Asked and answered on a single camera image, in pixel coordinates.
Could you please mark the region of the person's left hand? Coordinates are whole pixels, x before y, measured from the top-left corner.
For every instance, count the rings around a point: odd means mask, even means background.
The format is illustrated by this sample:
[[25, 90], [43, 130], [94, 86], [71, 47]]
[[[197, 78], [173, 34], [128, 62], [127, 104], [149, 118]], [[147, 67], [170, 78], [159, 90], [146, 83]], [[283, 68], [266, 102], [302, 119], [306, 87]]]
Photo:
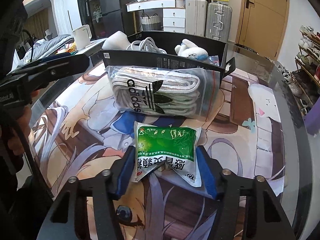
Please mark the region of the person's left hand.
[[[16, 120], [27, 142], [29, 142], [29, 139], [28, 139], [30, 134], [29, 122], [31, 120], [31, 114], [32, 114], [31, 108], [29, 106], [25, 106], [23, 109], [22, 116]], [[14, 136], [10, 140], [8, 140], [8, 147], [12, 150], [14, 155], [22, 155], [25, 152], [25, 150], [23, 148], [21, 140], [15, 131], [13, 131], [13, 133], [14, 133]]]

